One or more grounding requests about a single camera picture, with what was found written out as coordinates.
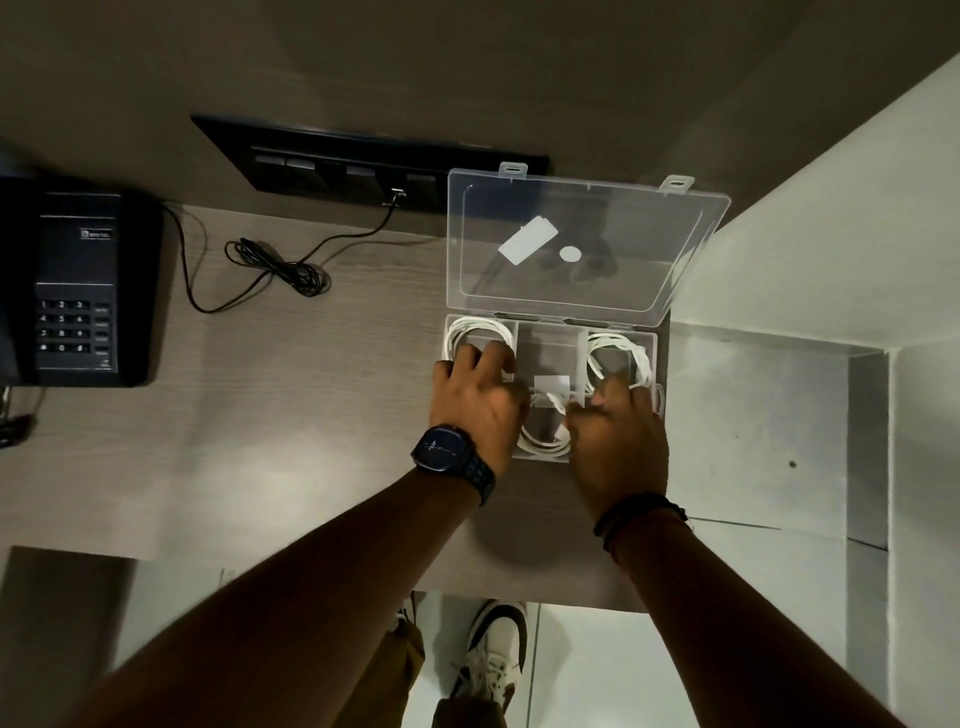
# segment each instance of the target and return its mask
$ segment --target smartwatch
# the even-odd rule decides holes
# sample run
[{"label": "smartwatch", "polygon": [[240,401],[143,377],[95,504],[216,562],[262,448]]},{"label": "smartwatch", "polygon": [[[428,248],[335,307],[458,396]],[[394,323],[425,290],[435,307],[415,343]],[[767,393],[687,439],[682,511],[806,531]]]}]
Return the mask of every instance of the smartwatch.
[{"label": "smartwatch", "polygon": [[496,485],[496,475],[480,458],[470,436],[460,427],[430,427],[410,456],[419,470],[462,477],[477,489],[480,505],[487,502]]}]

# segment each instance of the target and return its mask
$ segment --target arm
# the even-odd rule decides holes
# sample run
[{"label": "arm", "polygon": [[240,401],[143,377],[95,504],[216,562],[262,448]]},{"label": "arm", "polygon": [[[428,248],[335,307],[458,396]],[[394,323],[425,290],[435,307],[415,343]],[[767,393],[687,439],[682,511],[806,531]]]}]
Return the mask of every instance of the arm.
[{"label": "arm", "polygon": [[[482,357],[461,347],[434,370],[430,424],[468,432],[497,476],[529,404],[502,381],[512,366],[495,343]],[[184,615],[66,725],[329,725],[403,598],[479,504],[465,480],[409,472]]]},{"label": "arm", "polygon": [[[570,464],[596,521],[634,493],[666,493],[666,431],[650,392],[603,382],[571,406]],[[612,555],[660,631],[698,721],[901,726],[817,644],[704,546],[673,511],[634,518]]]}]

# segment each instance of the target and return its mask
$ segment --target hand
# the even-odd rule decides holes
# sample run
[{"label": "hand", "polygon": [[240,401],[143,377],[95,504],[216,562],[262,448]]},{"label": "hand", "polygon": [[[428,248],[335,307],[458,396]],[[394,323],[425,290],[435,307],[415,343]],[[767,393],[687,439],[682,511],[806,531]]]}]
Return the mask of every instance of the hand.
[{"label": "hand", "polygon": [[438,361],[433,367],[430,426],[453,425],[468,432],[477,454],[498,478],[507,471],[530,411],[526,388],[503,381],[502,373],[515,368],[514,353],[502,341],[491,341],[483,355],[465,344],[455,361]]},{"label": "hand", "polygon": [[589,407],[567,406],[566,428],[570,467],[595,522],[627,496],[666,495],[670,453],[649,389],[630,389],[623,375],[608,376]]}]

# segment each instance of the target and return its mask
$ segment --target black bracelet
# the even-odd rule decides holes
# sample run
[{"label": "black bracelet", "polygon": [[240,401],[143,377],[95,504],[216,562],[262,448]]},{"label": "black bracelet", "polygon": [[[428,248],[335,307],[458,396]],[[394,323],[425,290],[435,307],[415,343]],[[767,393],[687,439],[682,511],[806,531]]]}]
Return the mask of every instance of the black bracelet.
[{"label": "black bracelet", "polygon": [[601,516],[593,527],[593,535],[603,539],[603,548],[609,552],[610,542],[627,521],[661,508],[669,508],[680,516],[682,521],[686,521],[686,511],[676,503],[667,500],[666,496],[661,496],[659,493],[637,493],[625,497]]}]

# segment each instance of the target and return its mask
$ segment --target desk surface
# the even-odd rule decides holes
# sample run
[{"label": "desk surface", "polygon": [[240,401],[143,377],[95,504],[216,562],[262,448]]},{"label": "desk surface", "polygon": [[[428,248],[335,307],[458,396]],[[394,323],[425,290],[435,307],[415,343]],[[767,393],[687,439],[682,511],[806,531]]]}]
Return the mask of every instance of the desk surface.
[{"label": "desk surface", "polygon": [[[224,260],[225,240],[295,257],[340,230],[198,207],[183,220],[191,266],[206,243],[206,305],[250,279]],[[45,393],[34,436],[0,453],[0,542],[244,568],[393,482],[426,425],[445,250],[377,237],[400,244],[344,250],[324,296],[275,283],[215,316],[190,307],[168,239],[156,381]],[[20,408],[38,395],[19,394]],[[517,460],[420,587],[633,608],[589,526],[566,465]]]}]

